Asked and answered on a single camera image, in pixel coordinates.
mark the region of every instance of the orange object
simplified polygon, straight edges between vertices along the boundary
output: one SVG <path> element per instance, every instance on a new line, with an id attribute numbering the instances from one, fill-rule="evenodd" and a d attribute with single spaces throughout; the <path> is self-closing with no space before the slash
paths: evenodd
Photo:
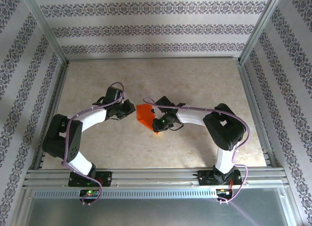
<path id="1" fill-rule="evenodd" d="M 155 115 L 154 113 L 151 112 L 152 106 L 148 104 L 141 104 L 141 105 L 137 105 L 136 108 L 137 108 L 136 109 L 137 120 L 143 125 L 145 125 L 147 128 L 149 128 L 151 131 L 153 131 L 152 123 L 153 123 L 153 120 L 155 119 Z"/>

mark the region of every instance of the marble floor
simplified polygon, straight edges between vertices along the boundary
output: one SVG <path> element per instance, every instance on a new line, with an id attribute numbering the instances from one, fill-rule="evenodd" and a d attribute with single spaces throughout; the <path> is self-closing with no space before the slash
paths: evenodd
<path id="1" fill-rule="evenodd" d="M 240 80 L 236 62 L 226 58 L 127 59 L 71 62 L 58 113 L 73 115 L 104 96 L 108 86 L 124 83 L 135 105 L 144 97 L 167 96 L 173 103 L 213 108 L 226 103 L 251 128 L 250 141 L 236 163 L 265 166 L 265 160 Z M 217 147 L 207 129 L 186 124 L 159 135 L 143 126 L 136 113 L 121 121 L 105 121 L 82 134 L 80 151 L 97 168 L 212 167 Z M 62 169 L 61 160 L 46 155 L 43 169 Z"/>

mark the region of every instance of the beige floor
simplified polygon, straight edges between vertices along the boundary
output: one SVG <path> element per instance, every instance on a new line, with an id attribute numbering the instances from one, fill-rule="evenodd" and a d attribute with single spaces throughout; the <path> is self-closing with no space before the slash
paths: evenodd
<path id="1" fill-rule="evenodd" d="M 121 81 L 135 105 L 142 98 L 166 95 L 173 103 L 213 108 L 226 103 L 251 127 L 252 138 L 236 163 L 265 166 L 237 66 L 232 59 L 130 59 L 70 63 L 58 113 L 73 115 L 89 108 Z M 186 124 L 177 132 L 156 135 L 136 119 L 105 121 L 82 134 L 80 151 L 97 168 L 212 167 L 217 147 L 207 129 Z M 46 155 L 44 169 L 62 169 L 60 159 Z"/>

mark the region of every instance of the cable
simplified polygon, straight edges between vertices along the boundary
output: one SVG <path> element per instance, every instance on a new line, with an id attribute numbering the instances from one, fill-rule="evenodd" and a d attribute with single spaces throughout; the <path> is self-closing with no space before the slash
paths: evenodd
<path id="1" fill-rule="evenodd" d="M 97 184 L 99 185 L 99 187 L 100 187 L 97 198 L 96 198 L 95 200 L 93 200 L 92 202 L 88 203 L 89 206 L 90 206 L 91 204 L 95 203 L 95 202 L 101 197 L 101 194 L 102 194 L 102 184 L 101 184 L 98 180 L 96 180 L 96 179 L 94 179 L 94 178 L 92 178 L 92 177 L 89 177 L 89 176 L 87 176 L 87 175 L 84 175 L 84 174 L 80 173 L 79 171 L 77 171 L 77 170 L 75 170 L 74 168 L 72 168 L 72 167 L 69 165 L 69 163 L 67 163 L 68 147 L 69 147 L 69 129 L 70 129 L 70 125 L 72 124 L 73 120 L 75 120 L 78 116 L 83 115 L 83 114 L 85 114 L 85 113 L 88 113 L 88 112 L 90 112 L 90 111 L 96 110 L 96 109 L 106 108 L 106 107 L 108 107 L 108 106 L 111 106 L 111 105 L 113 105 L 113 104 L 115 104 L 115 103 L 120 102 L 120 101 L 123 99 L 123 97 L 124 97 L 124 86 L 123 86 L 123 84 L 120 83 L 120 82 L 114 82 L 111 86 L 114 86 L 114 85 L 116 85 L 116 84 L 121 85 L 121 90 L 122 90 L 122 93 L 121 93 L 121 95 L 120 95 L 120 97 L 119 97 L 118 99 L 116 99 L 115 101 L 113 101 L 113 102 L 111 102 L 111 103 L 108 103 L 108 104 L 105 104 L 105 105 L 101 105 L 101 106 L 91 107 L 91 108 L 89 108 L 89 109 L 86 109 L 86 110 L 83 110 L 83 111 L 77 113 L 77 114 L 74 115 L 72 118 L 70 118 L 70 120 L 68 121 L 67 127 L 66 127 L 65 153 L 64 153 L 64 159 L 63 159 L 63 161 L 62 161 L 62 165 L 65 166 L 65 167 L 67 167 L 69 170 L 73 171 L 74 173 L 76 173 L 76 174 L 78 174 L 78 175 L 80 175 L 80 176 L 82 176 L 82 177 L 84 177 L 84 178 L 86 178 L 86 179 L 89 179 L 89 180 L 91 180 L 91 181 L 94 181 L 94 182 L 97 183 Z"/>
<path id="2" fill-rule="evenodd" d="M 182 129 L 184 127 L 184 125 L 181 125 L 179 128 L 177 128 L 177 129 L 175 129 L 175 130 L 173 130 L 173 129 L 171 129 L 171 128 L 169 128 L 171 131 L 178 131 L 179 129 Z"/>
<path id="3" fill-rule="evenodd" d="M 245 128 L 246 128 L 246 131 L 247 131 L 247 138 L 240 144 L 238 145 L 235 149 L 234 149 L 234 152 L 233 152 L 233 157 L 232 157 L 232 163 L 234 164 L 235 162 L 235 158 L 236 158 L 236 153 L 238 151 L 239 148 L 241 148 L 243 145 L 246 144 L 246 142 L 249 140 L 250 138 L 250 128 L 249 126 L 247 125 L 247 123 L 242 120 L 241 118 L 239 118 L 238 116 L 232 114 L 232 113 L 228 113 L 228 112 L 225 112 L 225 111 L 221 111 L 221 110 L 217 110 L 217 109 L 208 109 L 208 108 L 196 108 L 196 107 L 178 107 L 178 106 L 163 106 L 163 105 L 158 105 L 155 103 L 155 101 L 152 99 L 152 98 L 144 98 L 143 99 L 143 102 L 146 103 L 146 104 L 149 104 L 151 106 L 154 106 L 154 107 L 158 107 L 158 108 L 171 108 L 171 109 L 186 109 L 186 110 L 192 110 L 192 111 L 199 111 L 199 112 L 215 112 L 215 113 L 219 113 L 219 114 L 224 114 L 224 115 L 228 115 L 230 117 L 233 117 L 234 119 L 238 120 L 240 123 L 242 123 Z M 237 192 L 235 193 L 234 196 L 232 196 L 232 198 L 230 199 L 226 199 L 226 198 L 223 198 L 223 197 L 218 197 L 219 199 L 222 199 L 223 201 L 220 200 L 220 203 L 228 203 L 230 201 L 232 201 L 240 192 L 240 190 L 242 189 L 243 185 L 245 184 L 246 182 L 246 179 L 247 179 L 247 176 L 248 176 L 248 168 L 246 165 L 243 165 L 243 164 L 234 164 L 234 166 L 236 167 L 243 167 L 245 168 L 246 170 L 246 175 L 245 175 L 245 178 L 242 182 L 242 184 L 240 185 L 240 187 L 238 188 Z"/>

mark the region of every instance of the wall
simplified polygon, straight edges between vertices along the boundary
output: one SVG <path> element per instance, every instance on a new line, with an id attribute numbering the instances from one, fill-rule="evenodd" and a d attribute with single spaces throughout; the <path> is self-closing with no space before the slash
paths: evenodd
<path id="1" fill-rule="evenodd" d="M 312 225 L 312 0 L 281 0 L 245 63 L 278 162 Z"/>
<path id="2" fill-rule="evenodd" d="M 60 62 L 23 0 L 0 2 L 0 226 L 39 148 Z"/>
<path id="3" fill-rule="evenodd" d="M 37 0 L 67 58 L 239 57 L 268 0 Z"/>

